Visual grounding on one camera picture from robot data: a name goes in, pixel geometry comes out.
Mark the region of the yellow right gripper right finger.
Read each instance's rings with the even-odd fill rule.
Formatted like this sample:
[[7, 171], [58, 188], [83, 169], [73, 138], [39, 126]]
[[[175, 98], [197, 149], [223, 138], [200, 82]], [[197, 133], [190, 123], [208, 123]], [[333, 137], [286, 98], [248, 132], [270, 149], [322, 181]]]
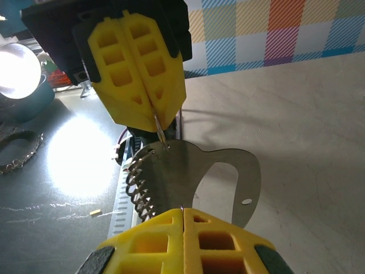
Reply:
[[184, 209], [184, 273], [293, 273], [268, 240], [197, 209]]

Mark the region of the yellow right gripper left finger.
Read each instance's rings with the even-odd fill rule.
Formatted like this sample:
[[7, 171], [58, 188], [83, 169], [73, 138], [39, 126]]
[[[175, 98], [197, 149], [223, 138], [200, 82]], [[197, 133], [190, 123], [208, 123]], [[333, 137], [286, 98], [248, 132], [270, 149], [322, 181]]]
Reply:
[[101, 243], [77, 273], [183, 273], [183, 212], [172, 209]]

